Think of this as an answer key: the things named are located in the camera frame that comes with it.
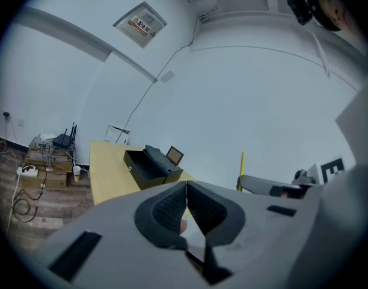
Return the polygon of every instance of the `yellow pole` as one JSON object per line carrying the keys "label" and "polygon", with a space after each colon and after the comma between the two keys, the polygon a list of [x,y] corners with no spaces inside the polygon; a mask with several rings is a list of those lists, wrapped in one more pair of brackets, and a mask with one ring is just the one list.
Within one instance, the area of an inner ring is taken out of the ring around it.
{"label": "yellow pole", "polygon": [[[241,162],[241,165],[240,165],[240,179],[244,175],[244,161],[245,161],[245,154],[244,154],[244,152],[242,152],[242,162]],[[241,187],[240,182],[239,182],[238,191],[242,191],[242,190],[243,190],[243,188]]]}

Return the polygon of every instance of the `wooden desk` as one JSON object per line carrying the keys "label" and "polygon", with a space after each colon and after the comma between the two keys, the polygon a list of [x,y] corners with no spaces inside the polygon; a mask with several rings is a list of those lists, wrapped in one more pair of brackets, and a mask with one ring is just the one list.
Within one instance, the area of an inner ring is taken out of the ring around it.
{"label": "wooden desk", "polygon": [[[119,196],[140,191],[124,162],[125,150],[142,151],[142,148],[93,140],[90,143],[90,182],[95,205]],[[185,171],[179,181],[194,180]],[[188,216],[188,208],[183,218]]]}

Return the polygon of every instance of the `black case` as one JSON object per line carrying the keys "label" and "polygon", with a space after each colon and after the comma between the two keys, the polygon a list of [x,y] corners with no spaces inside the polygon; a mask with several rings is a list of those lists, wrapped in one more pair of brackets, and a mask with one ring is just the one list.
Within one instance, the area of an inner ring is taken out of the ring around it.
{"label": "black case", "polygon": [[125,151],[124,162],[141,190],[176,182],[183,170],[165,173],[145,151]]}

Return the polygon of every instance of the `paper cup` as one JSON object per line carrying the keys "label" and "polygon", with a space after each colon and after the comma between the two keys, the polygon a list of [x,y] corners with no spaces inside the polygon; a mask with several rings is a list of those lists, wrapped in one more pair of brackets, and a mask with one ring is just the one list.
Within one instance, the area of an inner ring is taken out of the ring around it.
{"label": "paper cup", "polygon": [[75,181],[80,181],[80,173],[81,173],[81,167],[80,166],[74,166],[73,167],[73,174],[75,176]]}

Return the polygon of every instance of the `ceiling sign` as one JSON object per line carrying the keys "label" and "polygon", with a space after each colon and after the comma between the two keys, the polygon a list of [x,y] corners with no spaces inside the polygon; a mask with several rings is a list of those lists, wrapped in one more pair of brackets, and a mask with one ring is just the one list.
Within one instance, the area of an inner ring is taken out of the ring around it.
{"label": "ceiling sign", "polygon": [[134,16],[132,20],[128,22],[128,24],[134,27],[143,36],[146,36],[150,31],[150,27],[147,26],[142,20],[140,20],[138,16]]}

